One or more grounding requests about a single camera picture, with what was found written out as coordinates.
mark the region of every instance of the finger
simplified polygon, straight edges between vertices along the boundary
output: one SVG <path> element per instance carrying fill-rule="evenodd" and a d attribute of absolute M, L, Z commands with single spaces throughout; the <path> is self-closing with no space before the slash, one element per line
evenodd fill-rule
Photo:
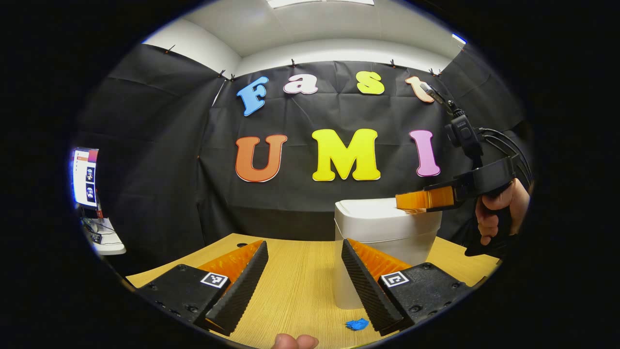
<path fill-rule="evenodd" d="M 506 188 L 506 190 L 502 191 L 496 197 L 490 197 L 488 195 L 482 196 L 482 203 L 490 210 L 500 210 L 504 207 L 508 207 L 510 202 L 512 201 L 512 195 L 515 190 L 516 181 L 513 180 L 512 183 Z"/>
<path fill-rule="evenodd" d="M 319 344 L 319 340 L 309 335 L 300 335 L 297 337 L 297 343 L 299 349 L 314 349 Z"/>
<path fill-rule="evenodd" d="M 497 215 L 489 215 L 487 217 L 484 217 L 481 220 L 478 220 L 478 224 L 483 226 L 483 227 L 487 227 L 487 228 L 494 228 L 497 227 L 497 225 L 499 224 L 500 219 L 497 217 Z"/>
<path fill-rule="evenodd" d="M 478 198 L 478 200 L 476 201 L 476 219 L 478 220 L 478 222 L 480 222 L 480 220 L 486 216 L 486 212 L 487 210 L 482 205 L 482 199 Z"/>
<path fill-rule="evenodd" d="M 515 179 L 515 192 L 510 203 L 510 216 L 512 217 L 512 226 L 510 227 L 510 235 L 519 232 L 521 223 L 528 211 L 529 194 L 518 179 Z"/>
<path fill-rule="evenodd" d="M 491 238 L 490 238 L 490 237 L 481 237 L 481 238 L 480 238 L 480 243 L 481 243 L 483 246 L 488 245 L 488 244 L 489 244 L 489 242 L 491 242 Z"/>
<path fill-rule="evenodd" d="M 291 335 L 280 333 L 275 336 L 275 343 L 272 349 L 299 349 L 299 344 Z"/>
<path fill-rule="evenodd" d="M 478 230 L 480 231 L 480 235 L 483 237 L 495 237 L 498 232 L 497 227 L 488 228 L 481 225 L 478 225 Z"/>

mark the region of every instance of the table surface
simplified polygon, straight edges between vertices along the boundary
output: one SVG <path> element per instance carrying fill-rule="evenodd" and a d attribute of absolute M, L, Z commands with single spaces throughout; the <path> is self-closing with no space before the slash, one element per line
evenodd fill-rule
<path fill-rule="evenodd" d="M 246 312 L 229 339 L 251 347 L 271 348 L 278 333 L 288 333 L 294 337 L 308 334 L 319 339 L 318 348 L 338 349 L 389 336 L 380 336 L 373 330 L 372 324 L 361 331 L 345 327 L 347 321 L 361 317 L 368 320 L 368 315 L 364 308 L 343 310 L 334 304 L 332 270 L 335 242 L 231 234 L 179 260 L 127 276 L 127 279 L 138 288 L 175 265 L 182 263 L 198 267 L 236 249 L 238 243 L 256 240 L 267 241 L 269 262 Z M 497 258 L 487 255 L 466 257 L 464 251 L 462 246 L 436 238 L 427 261 L 468 286 L 490 275 L 497 266 Z"/>

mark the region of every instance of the black backdrop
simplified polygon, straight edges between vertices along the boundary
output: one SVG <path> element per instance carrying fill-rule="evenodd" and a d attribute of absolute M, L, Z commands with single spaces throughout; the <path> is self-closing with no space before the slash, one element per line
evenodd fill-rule
<path fill-rule="evenodd" d="M 377 72 L 385 92 L 359 92 L 359 71 Z M 315 75 L 319 91 L 286 94 L 284 85 L 297 74 Z M 269 78 L 265 105 L 244 117 L 244 104 L 236 94 L 261 76 Z M 230 81 L 182 55 L 139 45 L 92 95 L 74 141 L 100 149 L 97 185 L 104 214 L 128 250 L 112 258 L 124 261 L 115 266 L 124 274 L 137 273 L 233 232 L 332 240 L 335 202 L 393 197 L 470 170 L 471 161 L 451 146 L 443 131 L 447 114 L 437 102 L 426 104 L 415 96 L 405 83 L 410 76 L 457 101 L 474 126 L 504 131 L 517 129 L 523 120 L 517 101 L 474 51 L 461 52 L 440 76 L 381 63 L 327 61 L 281 66 Z M 312 132 L 334 129 L 348 146 L 362 128 L 378 133 L 375 154 L 381 179 L 337 176 L 330 182 L 314 181 L 317 142 Z M 438 176 L 419 177 L 415 172 L 418 153 L 409 132 L 417 129 L 433 133 Z M 288 137 L 276 177 L 264 183 L 240 179 L 235 141 L 260 138 L 254 167 L 263 168 L 265 138 L 273 134 Z M 494 148 L 484 150 L 484 161 L 500 156 Z M 468 242 L 476 230 L 473 207 L 469 202 L 445 212 L 439 236 Z"/>

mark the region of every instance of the blue plastic piece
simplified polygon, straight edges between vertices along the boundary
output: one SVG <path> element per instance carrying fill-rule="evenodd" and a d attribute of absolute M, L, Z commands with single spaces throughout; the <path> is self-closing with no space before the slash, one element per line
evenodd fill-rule
<path fill-rule="evenodd" d="M 366 326 L 368 326 L 368 321 L 366 321 L 364 318 L 347 322 L 347 328 L 354 331 L 363 330 L 366 328 Z"/>
<path fill-rule="evenodd" d="M 250 115 L 251 113 L 259 110 L 260 107 L 265 105 L 265 101 L 262 99 L 258 99 L 258 97 L 265 97 L 265 95 L 267 94 L 267 90 L 262 84 L 265 84 L 268 81 L 269 79 L 266 76 L 261 76 L 260 78 L 256 79 L 256 81 L 237 92 L 237 96 L 241 97 L 241 99 L 243 100 L 243 104 L 246 107 L 245 111 L 243 112 L 244 116 Z"/>

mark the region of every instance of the ridged rubber pad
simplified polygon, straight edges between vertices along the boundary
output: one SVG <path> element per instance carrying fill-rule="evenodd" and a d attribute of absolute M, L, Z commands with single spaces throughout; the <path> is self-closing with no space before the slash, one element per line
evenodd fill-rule
<path fill-rule="evenodd" d="M 268 260 L 267 242 L 263 241 L 237 281 L 206 313 L 207 328 L 226 336 L 235 330 L 250 303 Z"/>
<path fill-rule="evenodd" d="M 348 239 L 342 244 L 342 261 L 374 330 L 382 336 L 399 330 L 403 316 L 370 275 Z"/>

